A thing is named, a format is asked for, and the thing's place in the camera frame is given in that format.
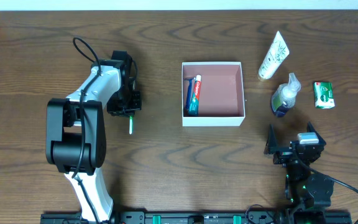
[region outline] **white box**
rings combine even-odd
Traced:
[[[198,116],[189,116],[185,109],[189,81],[183,79],[196,75],[201,75]],[[181,80],[183,126],[241,125],[246,107],[240,62],[183,62]]]

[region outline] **hand soap pump bottle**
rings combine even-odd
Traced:
[[[272,96],[273,114],[281,118],[285,113],[295,106],[296,94],[301,90],[301,83],[296,79],[294,73],[290,73],[288,84],[281,84]]]

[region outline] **white tube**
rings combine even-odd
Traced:
[[[280,32],[277,31],[273,43],[268,50],[264,62],[261,64],[258,72],[260,81],[271,78],[284,59],[290,54],[290,49],[284,42]]]

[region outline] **colgate toothpaste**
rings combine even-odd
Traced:
[[[197,75],[194,84],[193,96],[191,97],[191,102],[189,107],[190,116],[198,116],[198,101],[200,99],[200,90],[201,90],[201,75]]]

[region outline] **wooden table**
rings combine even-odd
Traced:
[[[273,79],[257,71],[276,33],[290,55]],[[75,91],[90,62],[127,50],[139,66],[143,108],[104,115],[103,165],[110,194],[147,210],[245,210],[284,199],[285,169],[263,154],[269,123],[285,145],[311,121],[327,146],[312,167],[358,188],[358,11],[0,12],[0,223],[39,223],[46,211],[77,211],[72,186],[45,158],[46,105]],[[181,63],[240,61],[246,118],[240,128],[181,126]],[[295,72],[295,109],[275,118],[270,97]],[[314,108],[312,83],[333,83],[335,108]],[[334,186],[332,207],[358,218],[358,195]]]

